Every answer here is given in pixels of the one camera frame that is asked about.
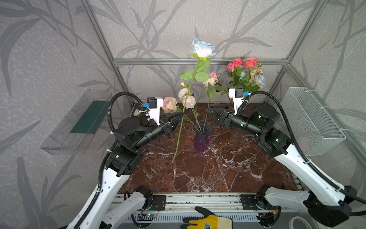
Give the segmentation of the large cream pink rose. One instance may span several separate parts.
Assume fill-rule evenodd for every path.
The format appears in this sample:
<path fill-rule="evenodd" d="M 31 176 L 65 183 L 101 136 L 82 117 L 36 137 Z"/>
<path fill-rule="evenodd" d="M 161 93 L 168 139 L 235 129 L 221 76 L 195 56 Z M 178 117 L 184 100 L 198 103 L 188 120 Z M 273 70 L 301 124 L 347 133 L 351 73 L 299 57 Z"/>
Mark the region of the large cream pink rose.
<path fill-rule="evenodd" d="M 162 109 L 165 113 L 183 112 L 182 109 L 180 109 L 180 107 L 177 105 L 177 100 L 173 97 L 164 98 L 164 106 L 162 107 Z M 188 118 L 187 115 L 184 115 L 181 121 L 184 120 L 187 120 L 193 125 L 193 121 L 190 118 Z M 179 123 L 170 123 L 170 125 L 172 129 L 175 130 Z"/>

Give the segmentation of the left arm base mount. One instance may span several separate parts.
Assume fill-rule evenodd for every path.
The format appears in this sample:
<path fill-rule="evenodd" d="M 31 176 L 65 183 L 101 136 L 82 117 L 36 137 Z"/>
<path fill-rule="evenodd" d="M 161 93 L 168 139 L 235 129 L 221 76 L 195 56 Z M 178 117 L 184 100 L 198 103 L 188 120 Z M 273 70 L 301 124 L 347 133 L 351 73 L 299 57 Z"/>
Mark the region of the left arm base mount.
<path fill-rule="evenodd" d="M 143 206 L 143 210 L 165 210 L 166 195 L 150 195 Z"/>

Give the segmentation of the light pink artificial rose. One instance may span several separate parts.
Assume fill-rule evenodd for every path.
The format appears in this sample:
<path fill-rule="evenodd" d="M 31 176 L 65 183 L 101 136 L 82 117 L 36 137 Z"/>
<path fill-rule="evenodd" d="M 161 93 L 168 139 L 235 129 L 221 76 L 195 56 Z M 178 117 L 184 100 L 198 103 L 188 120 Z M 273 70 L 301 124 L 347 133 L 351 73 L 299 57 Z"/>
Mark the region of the light pink artificial rose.
<path fill-rule="evenodd" d="M 223 85 L 218 83 L 219 78 L 216 72 L 211 72 L 209 76 L 210 76 L 209 84 L 211 85 L 212 88 L 214 88 L 217 92 L 228 94 L 229 92 L 228 87 L 224 87 Z"/>

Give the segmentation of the peach cream artificial flower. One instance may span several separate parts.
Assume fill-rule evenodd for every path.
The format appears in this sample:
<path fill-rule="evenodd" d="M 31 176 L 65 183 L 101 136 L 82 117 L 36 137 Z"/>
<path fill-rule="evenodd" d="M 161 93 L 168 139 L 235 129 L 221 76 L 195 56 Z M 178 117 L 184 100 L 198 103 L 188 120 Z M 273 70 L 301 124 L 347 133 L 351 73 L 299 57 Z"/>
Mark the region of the peach cream artificial flower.
<path fill-rule="evenodd" d="M 263 71 L 260 69 L 261 67 L 262 67 L 262 63 L 258 62 L 257 65 L 251 69 L 249 83 L 253 84 L 255 81 L 255 77 L 257 75 L 263 74 Z"/>

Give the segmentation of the purple glass vase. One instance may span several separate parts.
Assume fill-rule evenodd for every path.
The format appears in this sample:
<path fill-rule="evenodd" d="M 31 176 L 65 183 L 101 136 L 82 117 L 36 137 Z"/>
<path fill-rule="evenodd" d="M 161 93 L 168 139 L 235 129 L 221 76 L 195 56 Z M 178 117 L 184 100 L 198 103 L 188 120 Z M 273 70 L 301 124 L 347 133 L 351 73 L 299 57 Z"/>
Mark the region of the purple glass vase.
<path fill-rule="evenodd" d="M 194 124 L 194 131 L 196 136 L 194 138 L 193 146 L 198 152 L 206 151 L 209 148 L 209 135 L 212 131 L 210 123 L 199 121 Z"/>

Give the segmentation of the red pink artificial rose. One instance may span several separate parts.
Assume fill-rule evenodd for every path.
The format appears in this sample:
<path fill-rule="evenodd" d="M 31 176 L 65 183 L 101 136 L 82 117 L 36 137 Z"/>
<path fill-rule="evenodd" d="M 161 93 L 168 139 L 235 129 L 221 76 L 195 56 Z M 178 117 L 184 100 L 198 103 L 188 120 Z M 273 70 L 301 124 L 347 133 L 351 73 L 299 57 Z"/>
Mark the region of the red pink artificial rose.
<path fill-rule="evenodd" d="M 250 75 L 250 71 L 258 63 L 258 60 L 254 57 L 250 57 L 244 61 L 243 70 Z"/>

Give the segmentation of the white rose green leaves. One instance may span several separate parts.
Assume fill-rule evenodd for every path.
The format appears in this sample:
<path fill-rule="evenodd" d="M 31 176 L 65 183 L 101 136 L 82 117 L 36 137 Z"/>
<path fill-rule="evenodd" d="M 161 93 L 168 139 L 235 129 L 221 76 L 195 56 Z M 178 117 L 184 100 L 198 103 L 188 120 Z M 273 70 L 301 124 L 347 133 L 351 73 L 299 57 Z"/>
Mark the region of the white rose green leaves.
<path fill-rule="evenodd" d="M 141 111 L 141 110 L 139 110 L 139 109 L 136 109 L 136 110 L 134 111 L 134 113 L 133 113 L 133 116 L 135 116 L 135 117 L 140 117 L 140 116 L 141 116 L 141 114 L 142 114 L 142 111 Z"/>

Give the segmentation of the magenta artificial rose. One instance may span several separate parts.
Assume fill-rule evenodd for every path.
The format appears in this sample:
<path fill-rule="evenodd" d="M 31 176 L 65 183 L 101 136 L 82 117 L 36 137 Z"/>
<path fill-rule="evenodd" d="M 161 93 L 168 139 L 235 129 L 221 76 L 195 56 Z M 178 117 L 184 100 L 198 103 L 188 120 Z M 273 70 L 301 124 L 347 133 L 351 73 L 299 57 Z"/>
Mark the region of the magenta artificial rose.
<path fill-rule="evenodd" d="M 235 62 L 231 61 L 227 66 L 228 75 L 233 79 L 235 72 Z"/>

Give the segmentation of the white blue artificial rose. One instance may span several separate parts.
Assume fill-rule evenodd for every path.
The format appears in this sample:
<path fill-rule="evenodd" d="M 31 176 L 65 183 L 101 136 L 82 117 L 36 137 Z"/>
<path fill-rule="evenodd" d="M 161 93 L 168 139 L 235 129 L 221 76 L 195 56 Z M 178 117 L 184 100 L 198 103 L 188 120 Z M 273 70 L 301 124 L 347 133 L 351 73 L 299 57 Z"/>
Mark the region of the white blue artificial rose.
<path fill-rule="evenodd" d="M 249 81 L 250 92 L 258 91 L 266 86 L 267 78 L 263 74 L 256 74 L 251 76 Z"/>

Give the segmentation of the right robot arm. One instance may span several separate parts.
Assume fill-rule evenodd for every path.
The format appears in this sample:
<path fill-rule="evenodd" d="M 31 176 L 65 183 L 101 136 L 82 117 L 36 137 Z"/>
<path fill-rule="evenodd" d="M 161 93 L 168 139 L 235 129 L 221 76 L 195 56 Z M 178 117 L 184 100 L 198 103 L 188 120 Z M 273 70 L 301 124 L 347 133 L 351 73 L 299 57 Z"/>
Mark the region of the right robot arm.
<path fill-rule="evenodd" d="M 350 203 L 357 199 L 352 186 L 343 186 L 323 174 L 310 160 L 305 160 L 295 146 L 294 137 L 288 137 L 274 127 L 280 114 L 268 104 L 259 104 L 250 117 L 236 113 L 231 106 L 207 108 L 218 126 L 235 127 L 257 139 L 257 145 L 267 155 L 280 162 L 295 174 L 307 187 L 306 191 L 290 191 L 263 185 L 254 202 L 258 208 L 288 207 L 307 212 L 313 219 L 327 227 L 335 227 L 351 216 L 364 216 L 365 211 L 352 212 Z"/>

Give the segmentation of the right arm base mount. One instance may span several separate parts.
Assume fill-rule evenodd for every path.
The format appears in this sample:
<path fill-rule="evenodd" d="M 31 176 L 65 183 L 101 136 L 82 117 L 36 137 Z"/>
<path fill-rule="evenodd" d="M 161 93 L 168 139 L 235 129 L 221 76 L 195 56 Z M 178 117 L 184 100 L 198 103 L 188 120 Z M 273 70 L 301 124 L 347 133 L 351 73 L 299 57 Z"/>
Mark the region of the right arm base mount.
<path fill-rule="evenodd" d="M 257 205 L 255 194 L 241 194 L 239 200 L 243 210 L 262 210 L 262 208 Z"/>

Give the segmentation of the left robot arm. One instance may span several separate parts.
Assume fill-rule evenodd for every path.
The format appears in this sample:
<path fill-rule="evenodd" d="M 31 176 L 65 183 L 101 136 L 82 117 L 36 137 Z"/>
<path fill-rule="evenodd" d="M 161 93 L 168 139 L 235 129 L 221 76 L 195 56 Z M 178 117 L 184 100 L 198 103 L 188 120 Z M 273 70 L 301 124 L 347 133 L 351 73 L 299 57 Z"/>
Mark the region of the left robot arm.
<path fill-rule="evenodd" d="M 121 121 L 113 132 L 112 148 L 100 166 L 95 190 L 66 228 L 115 229 L 136 211 L 150 208 L 153 192 L 140 186 L 117 207 L 109 209 L 117 192 L 142 160 L 140 150 L 163 135 L 170 138 L 183 116 L 182 112 L 162 114 L 159 125 L 151 122 L 146 127 L 133 117 Z"/>

